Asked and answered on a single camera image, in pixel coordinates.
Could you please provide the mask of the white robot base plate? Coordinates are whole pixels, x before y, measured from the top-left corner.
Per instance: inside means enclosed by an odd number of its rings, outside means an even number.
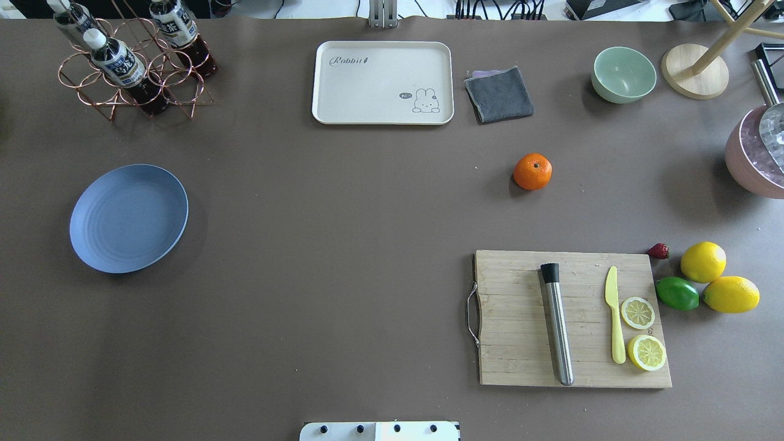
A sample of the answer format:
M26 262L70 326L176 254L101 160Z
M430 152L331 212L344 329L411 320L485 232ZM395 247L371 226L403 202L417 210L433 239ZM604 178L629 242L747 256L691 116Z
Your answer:
M458 422L353 421L312 422L300 431L300 440L459 440Z

